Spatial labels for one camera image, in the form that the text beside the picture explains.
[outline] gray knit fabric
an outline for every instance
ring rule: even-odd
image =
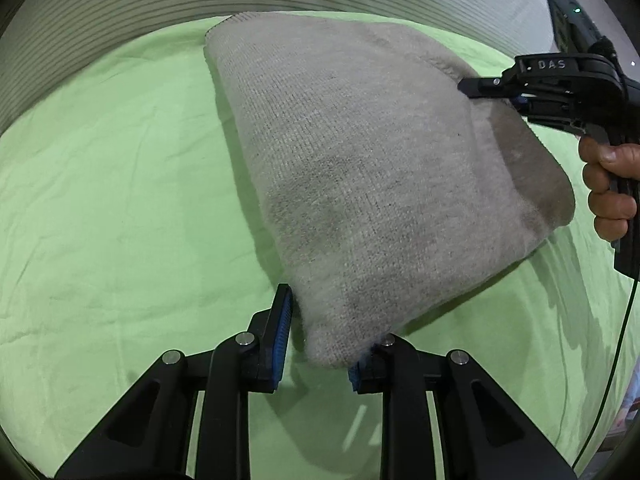
[[[458,92],[474,70],[409,26],[245,13],[206,54],[317,364],[353,363],[573,217],[516,111]]]

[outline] round metal bolt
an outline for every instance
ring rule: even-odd
[[[162,354],[162,362],[166,365],[175,365],[180,359],[182,355],[177,350],[167,350]]]
[[[395,342],[396,338],[393,337],[392,334],[387,334],[382,338],[382,341],[380,341],[380,346],[391,346]]]
[[[457,365],[466,365],[469,362],[469,354],[464,350],[454,350],[450,358]]]
[[[255,341],[255,335],[251,332],[241,332],[236,336],[236,343],[240,346],[250,345]]]

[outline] floor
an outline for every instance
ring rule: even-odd
[[[596,24],[598,30],[615,45],[625,74],[631,79],[640,80],[640,56],[609,6],[604,0],[578,1]]]

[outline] green sheet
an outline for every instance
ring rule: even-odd
[[[219,20],[116,49],[0,138],[0,424],[46,474],[164,350],[205,351],[244,330],[284,278],[204,59],[204,32]],[[512,64],[475,41],[412,26],[481,75]],[[574,183],[574,221],[404,333],[423,350],[469,351],[573,462],[604,391],[630,283],[593,231],[576,139],[535,131]],[[620,404],[637,332],[633,316],[579,470]],[[377,477],[381,401],[351,393],[345,372],[311,368],[291,351],[278,392],[252,396],[250,411],[255,479]]]

